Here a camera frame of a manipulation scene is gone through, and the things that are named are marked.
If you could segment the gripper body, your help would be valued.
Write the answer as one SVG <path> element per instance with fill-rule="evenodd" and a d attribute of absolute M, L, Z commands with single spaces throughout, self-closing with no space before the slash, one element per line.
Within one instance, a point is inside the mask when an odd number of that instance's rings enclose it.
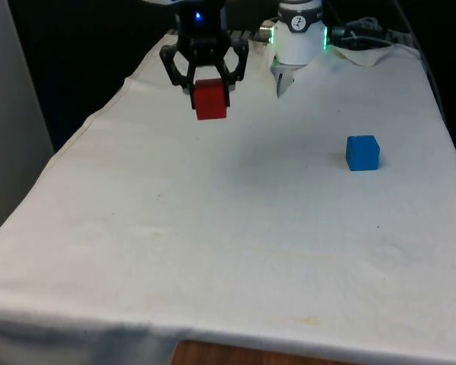
<path fill-rule="evenodd" d="M 230 47 L 225 1 L 182 1 L 176 5 L 177 50 L 195 65 L 216 65 Z"/>

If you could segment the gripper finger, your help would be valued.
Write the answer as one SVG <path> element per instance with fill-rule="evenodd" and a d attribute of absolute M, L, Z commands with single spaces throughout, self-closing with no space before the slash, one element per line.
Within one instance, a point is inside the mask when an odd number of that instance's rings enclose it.
<path fill-rule="evenodd" d="M 238 63 L 233 71 L 230 71 L 225 63 L 224 57 L 229 49 L 237 55 Z M 217 39 L 214 48 L 214 66 L 221 76 L 226 107 L 230 106 L 230 87 L 236 82 L 242 81 L 245 76 L 245 68 L 249 54 L 249 43 L 247 40 Z"/>
<path fill-rule="evenodd" d="M 178 70 L 174 58 L 176 53 L 183 55 L 188 62 L 187 72 L 183 75 Z M 198 50 L 194 40 L 179 40 L 176 44 L 164 45 L 160 49 L 160 58 L 173 86 L 180 86 L 188 93 L 192 109 L 195 109 L 195 70 L 198 67 Z"/>

